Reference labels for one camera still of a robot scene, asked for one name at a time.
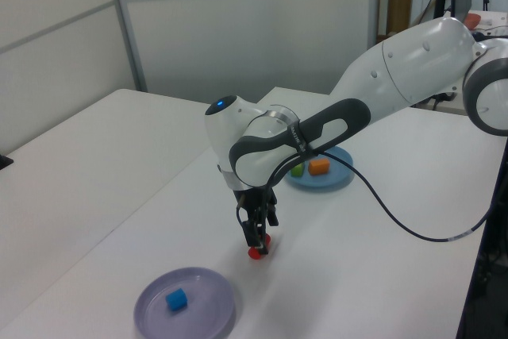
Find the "white wall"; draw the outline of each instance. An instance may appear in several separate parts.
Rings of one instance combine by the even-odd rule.
[[[113,0],[0,0],[0,153],[134,88]]]
[[[125,0],[125,8],[148,91],[201,102],[225,94],[255,102],[275,86],[330,92],[368,48],[376,14],[371,0]]]

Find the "orange cube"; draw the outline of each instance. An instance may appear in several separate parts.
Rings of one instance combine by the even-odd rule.
[[[327,174],[330,169],[330,161],[326,158],[314,159],[309,162],[309,173],[312,176]]]

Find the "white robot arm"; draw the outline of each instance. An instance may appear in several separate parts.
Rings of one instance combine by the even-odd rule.
[[[267,252],[264,219],[278,224],[271,187],[289,169],[396,111],[452,91],[463,92],[478,127],[508,136],[508,40],[477,42],[462,23],[443,17],[369,49],[302,121],[284,106],[263,108],[236,96],[212,104],[207,133],[226,183],[248,212],[241,224],[249,246]]]

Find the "plate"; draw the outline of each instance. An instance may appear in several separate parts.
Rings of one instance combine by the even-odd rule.
[[[340,147],[332,147],[330,150],[326,150],[326,152],[337,156],[346,163],[352,165],[352,157],[344,149]],[[333,191],[346,187],[352,182],[355,174],[349,168],[332,158],[328,158],[327,156],[318,155],[313,159],[321,158],[327,158],[330,161],[330,169],[327,174],[312,176],[308,171],[309,161],[306,161],[303,176],[291,176],[291,173],[288,172],[285,175],[285,178],[289,183],[297,187]]]
[[[183,289],[187,306],[171,311],[166,295]],[[217,339],[233,328],[235,302],[228,280],[206,268],[181,268],[150,283],[134,307],[134,322],[147,339]]]

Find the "white table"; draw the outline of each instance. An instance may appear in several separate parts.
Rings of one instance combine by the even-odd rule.
[[[116,91],[9,155],[14,164],[0,171],[0,328],[208,147],[205,110]]]
[[[309,113],[324,96],[273,90],[265,102]],[[450,237],[487,209],[506,139],[466,117],[406,109],[342,144],[402,222]],[[137,337],[133,307],[159,275],[212,268],[233,285],[241,338],[454,338],[483,229],[420,241],[359,179],[315,194],[276,188],[280,227],[250,260],[231,191],[210,149],[0,332],[13,338]]]

